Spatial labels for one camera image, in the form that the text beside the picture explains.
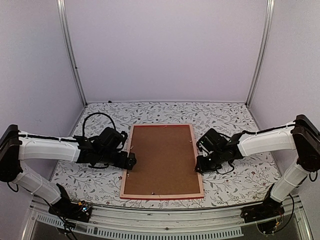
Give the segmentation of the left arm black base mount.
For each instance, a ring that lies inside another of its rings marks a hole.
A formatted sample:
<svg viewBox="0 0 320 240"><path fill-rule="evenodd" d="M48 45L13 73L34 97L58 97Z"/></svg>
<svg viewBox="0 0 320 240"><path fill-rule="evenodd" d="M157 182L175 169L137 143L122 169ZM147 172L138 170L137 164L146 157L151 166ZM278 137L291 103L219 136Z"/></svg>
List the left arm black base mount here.
<svg viewBox="0 0 320 240"><path fill-rule="evenodd" d="M48 212L61 218L88 223L92 214L92 205L84 200L72 203L65 188L58 183L56 185L60 190L61 199L51 204Z"/></svg>

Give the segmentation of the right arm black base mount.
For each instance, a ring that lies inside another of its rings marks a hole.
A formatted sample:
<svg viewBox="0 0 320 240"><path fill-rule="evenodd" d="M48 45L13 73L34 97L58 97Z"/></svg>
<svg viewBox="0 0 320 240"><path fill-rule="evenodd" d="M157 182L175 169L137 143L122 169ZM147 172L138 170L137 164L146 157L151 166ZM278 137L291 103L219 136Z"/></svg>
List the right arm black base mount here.
<svg viewBox="0 0 320 240"><path fill-rule="evenodd" d="M251 223L280 216L284 213L282 202L267 198L260 204L243 207L240 217L244 219L245 223Z"/></svg>

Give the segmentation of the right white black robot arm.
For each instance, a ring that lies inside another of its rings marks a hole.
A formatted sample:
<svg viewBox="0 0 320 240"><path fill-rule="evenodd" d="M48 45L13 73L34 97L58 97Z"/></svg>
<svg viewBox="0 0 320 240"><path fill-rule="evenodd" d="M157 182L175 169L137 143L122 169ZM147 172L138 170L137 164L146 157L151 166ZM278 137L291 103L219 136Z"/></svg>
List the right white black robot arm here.
<svg viewBox="0 0 320 240"><path fill-rule="evenodd" d="M243 130L227 137L209 129L196 143L201 155L194 170L198 173L217 171L223 163L232 163L262 153L272 153L283 160L282 176L268 190L258 213L269 218L278 204L308 177L320 170L320 131L304 114L284 125L260 131Z"/></svg>

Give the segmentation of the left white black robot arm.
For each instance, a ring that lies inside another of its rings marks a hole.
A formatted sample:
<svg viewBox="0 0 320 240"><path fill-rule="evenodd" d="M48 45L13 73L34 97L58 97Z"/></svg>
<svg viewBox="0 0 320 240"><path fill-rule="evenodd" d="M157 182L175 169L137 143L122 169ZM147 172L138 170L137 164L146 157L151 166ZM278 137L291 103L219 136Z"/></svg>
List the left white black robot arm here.
<svg viewBox="0 0 320 240"><path fill-rule="evenodd" d="M123 150L128 134L115 126L106 127L99 135L56 137L30 134L11 124L0 139L0 180L28 190L45 199L63 216L74 213L74 205L63 186L53 184L32 170L25 160L61 160L88 164L94 169L108 166L132 170L137 163L134 153Z"/></svg>

